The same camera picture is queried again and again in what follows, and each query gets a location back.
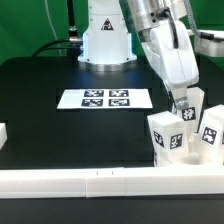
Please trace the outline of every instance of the green background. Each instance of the green background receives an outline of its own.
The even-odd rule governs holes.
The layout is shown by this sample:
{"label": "green background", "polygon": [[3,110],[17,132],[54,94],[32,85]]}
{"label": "green background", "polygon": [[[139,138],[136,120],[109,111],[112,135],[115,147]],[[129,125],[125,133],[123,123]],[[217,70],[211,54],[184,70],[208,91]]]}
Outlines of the green background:
{"label": "green background", "polygon": [[[88,26],[87,0],[73,0],[73,4],[76,25],[81,36]],[[191,4],[198,28],[224,30],[223,0],[191,0]],[[48,5],[58,38],[67,38],[66,0],[48,0]],[[36,49],[53,40],[45,0],[0,1],[0,64],[9,58],[31,56]],[[137,55],[143,53],[137,38],[135,52]],[[59,52],[48,51],[41,55],[58,56]],[[224,69],[223,58],[212,60]]]}

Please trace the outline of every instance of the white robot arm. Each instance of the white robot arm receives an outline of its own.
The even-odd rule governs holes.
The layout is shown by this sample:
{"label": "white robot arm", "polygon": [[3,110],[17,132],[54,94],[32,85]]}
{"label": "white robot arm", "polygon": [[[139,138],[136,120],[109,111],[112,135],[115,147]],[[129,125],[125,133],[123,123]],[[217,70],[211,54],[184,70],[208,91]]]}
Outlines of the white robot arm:
{"label": "white robot arm", "polygon": [[172,92],[177,109],[188,107],[187,87],[198,68],[187,30],[183,0],[119,0],[128,31],[137,32],[151,67]]}

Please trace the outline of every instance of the black tabletop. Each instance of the black tabletop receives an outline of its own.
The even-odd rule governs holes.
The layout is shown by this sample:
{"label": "black tabletop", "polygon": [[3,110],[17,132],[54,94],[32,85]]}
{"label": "black tabletop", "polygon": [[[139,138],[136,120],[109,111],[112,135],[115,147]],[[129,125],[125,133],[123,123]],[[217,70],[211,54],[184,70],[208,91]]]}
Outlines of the black tabletop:
{"label": "black tabletop", "polygon": [[[203,109],[224,104],[224,72],[198,58]],[[57,110],[65,89],[146,88],[152,110]],[[99,73],[66,58],[15,58],[0,67],[0,169],[152,166],[147,116],[171,106],[161,80],[136,68]],[[222,223],[223,195],[1,200],[0,223]]]}

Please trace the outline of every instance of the white cube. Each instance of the white cube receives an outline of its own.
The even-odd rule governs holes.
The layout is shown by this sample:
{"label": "white cube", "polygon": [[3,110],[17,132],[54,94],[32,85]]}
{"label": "white cube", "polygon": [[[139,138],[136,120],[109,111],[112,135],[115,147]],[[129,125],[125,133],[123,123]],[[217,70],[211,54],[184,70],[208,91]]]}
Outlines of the white cube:
{"label": "white cube", "polygon": [[202,157],[223,161],[224,155],[224,106],[218,105],[204,111],[199,129],[196,152]]}
{"label": "white cube", "polygon": [[189,155],[183,119],[166,111],[148,116],[149,128],[157,161],[173,163]]}
{"label": "white cube", "polygon": [[0,150],[7,140],[6,127],[4,123],[0,123]]}
{"label": "white cube", "polygon": [[189,137],[192,132],[198,131],[204,92],[198,87],[188,88],[187,99],[189,107],[185,110],[175,110],[173,107],[173,113],[185,121],[186,133]]}

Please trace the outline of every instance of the cable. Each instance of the cable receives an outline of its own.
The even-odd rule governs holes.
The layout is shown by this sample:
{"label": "cable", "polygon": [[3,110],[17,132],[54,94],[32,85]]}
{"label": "cable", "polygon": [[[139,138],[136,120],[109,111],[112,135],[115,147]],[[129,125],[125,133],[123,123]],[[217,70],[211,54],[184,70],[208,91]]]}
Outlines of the cable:
{"label": "cable", "polygon": [[43,51],[49,51],[49,50],[68,50],[70,49],[70,47],[49,47],[49,48],[44,48],[42,49],[42,51],[38,52],[35,56],[37,56],[39,53],[43,52]]}
{"label": "cable", "polygon": [[65,42],[69,42],[69,39],[60,39],[60,40],[55,40],[55,41],[52,41],[48,44],[45,44],[44,46],[40,47],[38,50],[36,50],[32,57],[36,57],[41,51],[44,51],[45,49],[48,49],[48,47],[52,46],[52,45],[56,45],[56,44],[59,44],[59,43],[65,43]]}
{"label": "cable", "polygon": [[48,0],[45,0],[45,9],[46,9],[46,13],[47,13],[48,22],[49,22],[49,25],[50,25],[51,30],[53,32],[54,38],[55,38],[55,40],[58,40],[57,33],[55,31],[54,25],[53,25],[52,20],[51,20],[51,15],[50,15],[49,6],[48,6]]}
{"label": "cable", "polygon": [[214,38],[215,38],[214,34],[200,32],[198,30],[197,25],[194,20],[194,15],[193,15],[190,1],[184,0],[184,5],[185,5],[186,11],[187,11],[188,22],[189,22],[192,32],[200,38],[207,39],[207,40],[214,40]]}
{"label": "cable", "polygon": [[174,48],[178,48],[179,47],[179,41],[178,41],[178,36],[177,36],[177,29],[176,29],[176,25],[174,23],[173,17],[170,13],[169,10],[165,10],[165,15],[167,16],[168,20],[169,20],[169,24],[171,26],[172,32],[173,32],[173,47]]}

